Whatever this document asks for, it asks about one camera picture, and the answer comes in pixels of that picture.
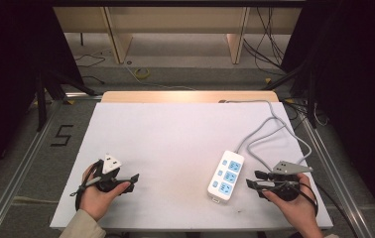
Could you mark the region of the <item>person's left hand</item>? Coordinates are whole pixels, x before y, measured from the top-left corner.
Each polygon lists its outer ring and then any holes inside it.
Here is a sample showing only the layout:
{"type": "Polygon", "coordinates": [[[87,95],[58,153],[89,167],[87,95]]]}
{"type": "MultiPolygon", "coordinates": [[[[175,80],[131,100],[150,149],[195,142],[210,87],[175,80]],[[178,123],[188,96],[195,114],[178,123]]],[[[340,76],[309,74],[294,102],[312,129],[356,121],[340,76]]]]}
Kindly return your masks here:
{"type": "Polygon", "coordinates": [[[100,191],[95,185],[89,186],[81,196],[79,208],[95,221],[99,221],[106,214],[112,201],[130,185],[129,181],[124,181],[109,192],[100,191]]]}

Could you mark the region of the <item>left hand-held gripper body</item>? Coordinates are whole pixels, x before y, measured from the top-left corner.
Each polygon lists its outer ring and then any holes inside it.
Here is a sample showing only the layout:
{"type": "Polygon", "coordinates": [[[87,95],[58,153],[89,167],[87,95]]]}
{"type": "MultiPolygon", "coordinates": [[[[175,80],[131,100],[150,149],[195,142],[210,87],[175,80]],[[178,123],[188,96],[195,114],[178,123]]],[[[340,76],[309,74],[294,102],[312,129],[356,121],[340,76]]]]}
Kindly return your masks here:
{"type": "Polygon", "coordinates": [[[116,158],[106,154],[103,160],[98,161],[94,177],[98,178],[95,182],[96,187],[103,192],[114,189],[119,181],[116,179],[122,163],[116,158]]]}

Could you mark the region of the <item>black tripod stand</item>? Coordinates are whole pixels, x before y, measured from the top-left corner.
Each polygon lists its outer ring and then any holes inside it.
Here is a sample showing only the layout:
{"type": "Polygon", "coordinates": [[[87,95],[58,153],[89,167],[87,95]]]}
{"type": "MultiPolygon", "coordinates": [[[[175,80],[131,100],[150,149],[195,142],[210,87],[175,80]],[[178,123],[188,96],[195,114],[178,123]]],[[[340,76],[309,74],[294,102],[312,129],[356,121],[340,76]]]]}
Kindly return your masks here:
{"type": "Polygon", "coordinates": [[[45,91],[49,93],[53,100],[64,100],[65,92],[62,88],[63,84],[69,84],[70,86],[90,96],[97,95],[93,89],[86,87],[82,81],[72,79],[63,73],[59,73],[55,70],[46,70],[41,72],[36,77],[36,95],[39,115],[38,132],[44,128],[48,118],[45,91]]]}
{"type": "Polygon", "coordinates": [[[316,60],[312,58],[305,59],[296,69],[282,76],[276,82],[263,87],[263,90],[273,90],[278,86],[294,79],[294,85],[291,88],[292,95],[305,94],[307,96],[307,116],[312,127],[316,128],[315,118],[315,72],[316,60]]]}

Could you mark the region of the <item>white power strip blue sockets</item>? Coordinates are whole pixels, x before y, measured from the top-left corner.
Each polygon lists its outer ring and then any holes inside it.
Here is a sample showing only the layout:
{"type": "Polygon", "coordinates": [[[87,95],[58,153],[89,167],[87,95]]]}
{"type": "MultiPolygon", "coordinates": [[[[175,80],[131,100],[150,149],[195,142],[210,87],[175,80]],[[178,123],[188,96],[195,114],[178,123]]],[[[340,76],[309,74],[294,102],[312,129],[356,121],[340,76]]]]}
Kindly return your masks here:
{"type": "Polygon", "coordinates": [[[225,151],[207,187],[207,194],[216,203],[227,202],[236,187],[243,163],[243,156],[225,151]]]}

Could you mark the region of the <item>wooden table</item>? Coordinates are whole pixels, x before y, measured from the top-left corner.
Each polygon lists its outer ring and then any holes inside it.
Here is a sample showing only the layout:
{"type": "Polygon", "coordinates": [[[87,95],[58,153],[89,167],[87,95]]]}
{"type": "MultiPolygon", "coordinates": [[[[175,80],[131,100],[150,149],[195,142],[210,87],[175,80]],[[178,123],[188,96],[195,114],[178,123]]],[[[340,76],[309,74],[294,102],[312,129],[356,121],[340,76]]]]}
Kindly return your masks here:
{"type": "Polygon", "coordinates": [[[102,103],[211,103],[227,101],[266,100],[278,102],[274,91],[206,90],[206,91],[107,91],[102,103]]]}

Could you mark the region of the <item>dark curtain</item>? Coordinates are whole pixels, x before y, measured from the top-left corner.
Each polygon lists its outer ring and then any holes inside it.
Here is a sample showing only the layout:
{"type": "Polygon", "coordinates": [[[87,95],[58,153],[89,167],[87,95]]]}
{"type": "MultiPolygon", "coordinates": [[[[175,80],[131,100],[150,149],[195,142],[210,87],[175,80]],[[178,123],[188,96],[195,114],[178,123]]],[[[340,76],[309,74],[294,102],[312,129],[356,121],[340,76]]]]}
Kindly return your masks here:
{"type": "Polygon", "coordinates": [[[26,0],[0,0],[0,159],[41,78],[82,83],[54,8],[26,0]]]}
{"type": "Polygon", "coordinates": [[[375,0],[305,0],[282,67],[317,46],[315,98],[375,197],[375,0]]]}

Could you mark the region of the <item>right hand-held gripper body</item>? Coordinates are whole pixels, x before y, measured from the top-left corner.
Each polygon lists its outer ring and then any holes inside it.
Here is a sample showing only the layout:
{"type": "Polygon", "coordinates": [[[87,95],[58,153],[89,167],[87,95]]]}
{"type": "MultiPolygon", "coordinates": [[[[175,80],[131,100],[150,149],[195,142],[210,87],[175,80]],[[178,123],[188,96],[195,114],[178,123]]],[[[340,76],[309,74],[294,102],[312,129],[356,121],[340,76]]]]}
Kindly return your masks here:
{"type": "Polygon", "coordinates": [[[300,179],[297,174],[310,173],[311,167],[280,161],[269,173],[269,181],[274,184],[272,192],[284,201],[292,201],[299,195],[300,179]]]}

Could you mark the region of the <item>metal floor rail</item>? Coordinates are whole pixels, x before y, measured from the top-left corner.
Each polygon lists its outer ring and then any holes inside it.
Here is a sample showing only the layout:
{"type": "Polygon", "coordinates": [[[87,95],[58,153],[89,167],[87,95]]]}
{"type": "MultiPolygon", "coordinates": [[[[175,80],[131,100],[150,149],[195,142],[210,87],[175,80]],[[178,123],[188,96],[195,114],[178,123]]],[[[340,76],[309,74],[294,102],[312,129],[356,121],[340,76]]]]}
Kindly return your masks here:
{"type": "Polygon", "coordinates": [[[47,134],[52,126],[53,120],[55,119],[56,114],[62,107],[60,101],[54,101],[49,109],[47,121],[38,130],[32,139],[31,144],[29,145],[25,155],[20,161],[19,166],[10,176],[4,191],[0,195],[0,226],[11,207],[14,198],[16,197],[17,192],[19,191],[32,163],[34,162],[38,152],[40,151],[42,144],[44,143],[47,134]]]}
{"type": "Polygon", "coordinates": [[[373,233],[370,231],[363,213],[357,206],[357,202],[352,197],[350,190],[334,164],[320,134],[308,119],[304,121],[304,127],[356,236],[358,238],[373,238],[373,233]]]}

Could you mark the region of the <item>white table board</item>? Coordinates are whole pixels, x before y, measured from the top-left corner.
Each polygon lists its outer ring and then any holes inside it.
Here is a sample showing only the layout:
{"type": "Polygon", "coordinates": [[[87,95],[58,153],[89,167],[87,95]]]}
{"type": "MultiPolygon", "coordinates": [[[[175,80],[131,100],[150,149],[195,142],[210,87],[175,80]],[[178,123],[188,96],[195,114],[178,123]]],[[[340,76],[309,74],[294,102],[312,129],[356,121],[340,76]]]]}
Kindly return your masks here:
{"type": "Polygon", "coordinates": [[[86,168],[106,154],[121,161],[121,179],[139,174],[132,192],[114,200],[100,224],[122,231],[253,231],[287,229],[271,202],[247,179],[303,152],[282,103],[99,103],[52,220],[65,228],[75,214],[72,193],[86,168]],[[225,151],[245,159],[227,202],[208,184],[225,151]]]}

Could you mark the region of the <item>person's right hand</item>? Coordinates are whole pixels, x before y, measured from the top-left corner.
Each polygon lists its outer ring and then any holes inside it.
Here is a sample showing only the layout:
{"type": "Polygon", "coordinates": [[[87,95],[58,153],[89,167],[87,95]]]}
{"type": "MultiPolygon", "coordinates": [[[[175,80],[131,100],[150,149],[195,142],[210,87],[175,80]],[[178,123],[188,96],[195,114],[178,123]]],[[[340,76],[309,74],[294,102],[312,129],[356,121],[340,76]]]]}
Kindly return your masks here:
{"type": "Polygon", "coordinates": [[[295,227],[297,231],[299,229],[318,227],[313,207],[314,195],[311,190],[310,179],[304,174],[298,174],[298,178],[301,183],[301,192],[303,192],[305,196],[299,195],[292,201],[284,201],[270,190],[263,191],[263,194],[278,206],[287,221],[295,227]]]}

